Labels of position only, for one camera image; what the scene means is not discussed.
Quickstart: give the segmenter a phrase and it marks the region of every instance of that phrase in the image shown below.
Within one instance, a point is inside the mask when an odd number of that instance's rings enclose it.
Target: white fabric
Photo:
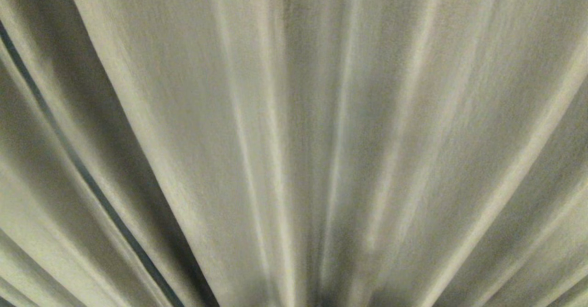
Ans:
[[[588,305],[588,0],[0,21],[0,305]]]

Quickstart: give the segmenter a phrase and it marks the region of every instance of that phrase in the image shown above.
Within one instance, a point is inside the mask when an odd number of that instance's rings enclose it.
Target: white curtain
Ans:
[[[588,0],[0,22],[0,305],[588,306]]]

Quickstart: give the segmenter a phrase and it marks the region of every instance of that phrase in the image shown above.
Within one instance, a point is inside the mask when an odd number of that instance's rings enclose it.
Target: dark crease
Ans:
[[[37,0],[40,3],[46,3],[46,0]],[[71,4],[70,10],[68,11],[68,15],[67,18],[69,19],[69,21],[73,24],[76,24],[80,27],[80,29],[82,29],[83,31],[81,31],[81,33],[83,33],[83,35],[79,35],[80,39],[78,39],[78,41],[84,41],[87,42],[88,44],[90,44],[89,48],[85,48],[85,50],[90,51],[90,53],[88,53],[90,56],[95,58],[95,64],[97,64],[97,66],[95,66],[93,69],[99,69],[101,71],[101,73],[103,74],[103,76],[105,76],[105,79],[108,79],[107,73],[105,72],[105,70],[103,69],[103,66],[97,56],[97,53],[94,49],[93,46],[91,46],[92,42],[90,40],[90,35],[88,34],[88,31],[86,30],[86,27],[84,25],[84,22],[82,20],[82,16],[80,15],[78,8],[76,7],[75,1],[74,0],[60,0],[60,1],[67,1],[68,3]],[[48,31],[52,31],[53,29],[57,30],[59,29],[59,24],[61,24],[63,21],[60,21],[59,17],[55,17],[51,14],[51,9],[52,9],[52,4],[49,3],[48,6],[46,6],[45,4],[41,4],[38,8],[40,9],[40,12],[43,16],[46,16],[46,18],[48,18],[48,20],[44,21],[47,24],[48,27]],[[67,50],[65,50],[65,47],[67,47],[68,43],[62,43],[64,40],[69,39],[69,37],[67,36],[63,36],[60,34],[52,34],[50,35],[50,38],[53,39],[55,41],[55,44],[57,45],[57,47],[63,46],[64,47],[64,51],[63,53],[68,53]],[[143,173],[145,173],[145,177],[149,177],[146,178],[147,180],[149,180],[150,184],[148,186],[148,188],[150,188],[150,191],[147,192],[150,195],[153,196],[153,198],[151,198],[150,202],[150,211],[151,213],[149,213],[149,215],[155,216],[154,219],[154,225],[159,226],[159,229],[161,230],[160,232],[167,237],[167,241],[170,243],[169,246],[171,248],[171,252],[173,253],[176,261],[178,262],[179,266],[184,269],[183,275],[186,276],[186,284],[188,284],[189,286],[191,286],[191,288],[194,289],[194,291],[197,292],[197,295],[200,298],[200,301],[206,305],[206,306],[210,306],[210,307],[218,307],[219,303],[217,302],[214,293],[212,292],[212,289],[210,288],[210,285],[208,284],[208,282],[206,281],[206,278],[204,277],[204,274],[202,273],[202,269],[200,269],[200,265],[198,264],[198,261],[196,260],[196,257],[194,256],[194,254],[192,253],[192,250],[189,246],[189,243],[187,242],[187,239],[185,237],[185,235],[183,234],[183,230],[181,229],[181,227],[178,224],[178,221],[176,219],[176,217],[174,217],[173,211],[170,208],[170,205],[168,204],[160,186],[159,183],[157,181],[157,178],[155,177],[155,175],[153,174],[153,170],[151,169],[151,167],[149,166],[149,162],[148,160],[145,158],[145,154],[138,142],[138,140],[136,139],[136,136],[134,134],[134,131],[132,129],[132,127],[130,126],[128,119],[126,117],[126,114],[124,113],[124,110],[119,102],[118,97],[116,96],[116,93],[114,91],[114,89],[112,89],[112,85],[110,83],[110,81],[108,82],[111,92],[109,95],[112,97],[111,100],[113,100],[113,102],[116,102],[116,109],[118,110],[118,112],[116,112],[116,115],[122,115],[122,117],[124,117],[120,124],[124,125],[122,127],[122,129],[125,129],[127,131],[130,131],[132,136],[124,136],[125,138],[125,144],[127,144],[126,147],[128,147],[128,144],[131,144],[130,147],[133,148],[133,150],[141,150],[140,152],[134,153],[134,160],[137,160],[138,162],[142,162],[147,164],[146,167],[141,167],[141,170],[143,171]],[[118,144],[117,143],[117,147],[119,148],[123,148],[122,143]]]
[[[0,21],[0,38],[2,38],[2,43],[4,43],[4,46],[6,46],[6,49],[8,50],[8,53],[9,53],[10,57],[12,58],[15,66],[17,67],[18,71],[21,73],[21,76],[23,77],[23,79],[26,81],[27,87],[31,91],[32,95],[35,97],[35,100],[36,100],[38,106],[40,107],[40,110],[44,114],[48,123],[50,123],[53,131],[57,135],[57,138],[59,139],[59,141],[63,145],[63,148],[65,148],[67,155],[71,159],[71,161],[74,164],[77,171],[82,176],[82,179],[84,180],[84,182],[88,185],[88,187],[90,188],[90,190],[92,191],[94,196],[97,198],[98,202],[102,205],[105,212],[108,214],[108,216],[113,221],[113,223],[115,224],[117,229],[120,231],[120,233],[123,235],[126,242],[128,242],[128,244],[130,245],[130,247],[132,248],[132,250],[134,251],[136,256],[141,261],[141,264],[143,264],[143,267],[145,268],[147,273],[149,273],[151,278],[153,278],[153,280],[155,281],[157,286],[159,286],[159,288],[164,293],[164,295],[166,296],[168,301],[174,307],[184,307],[184,304],[180,301],[177,294],[170,287],[168,282],[164,279],[164,277],[159,272],[157,267],[155,267],[155,264],[153,263],[151,258],[147,255],[147,253],[145,252],[143,247],[141,247],[141,244],[139,244],[138,240],[130,232],[130,230],[126,226],[126,224],[124,224],[124,222],[120,218],[120,215],[118,215],[118,213],[116,212],[114,207],[108,201],[104,192],[98,186],[95,179],[92,177],[92,175],[90,174],[90,172],[88,171],[88,169],[86,168],[86,166],[84,165],[84,163],[82,162],[82,160],[80,159],[78,154],[75,152],[75,150],[73,149],[73,147],[69,143],[69,140],[65,137],[63,131],[61,131],[61,129],[59,128],[59,125],[57,125],[57,121],[55,119],[55,116],[53,116],[53,113],[51,112],[47,102],[43,98],[43,95],[41,94],[38,86],[36,85],[34,79],[32,78],[31,73],[28,71],[27,66],[25,66],[23,60],[21,59],[21,56],[18,53],[16,47],[14,46],[12,40],[10,39],[6,29],[4,28],[4,24],[2,24],[2,21]],[[207,294],[203,295],[203,297],[202,297],[202,298],[204,298],[204,303],[207,306],[212,306],[212,307],[218,306],[218,303],[217,303],[214,295],[212,295],[212,291],[210,291],[208,283],[206,283],[206,279],[204,279],[204,276],[202,275],[202,272],[200,271],[199,267],[197,267],[197,268],[198,269],[194,269],[194,270],[200,274],[200,276],[198,276],[198,277],[200,277],[200,280],[202,280],[204,282],[204,284],[206,285],[206,287],[208,287],[208,290],[204,290],[205,292],[208,291],[208,292],[206,292]]]
[[[15,307],[15,306],[0,296],[0,307]]]

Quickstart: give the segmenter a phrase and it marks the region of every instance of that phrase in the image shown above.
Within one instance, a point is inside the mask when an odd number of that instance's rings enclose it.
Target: draped cloth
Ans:
[[[0,305],[588,305],[588,0],[0,22]]]

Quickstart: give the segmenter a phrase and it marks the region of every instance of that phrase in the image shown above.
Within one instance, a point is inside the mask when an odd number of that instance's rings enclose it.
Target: fabric texture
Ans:
[[[588,0],[0,22],[2,306],[588,306]]]

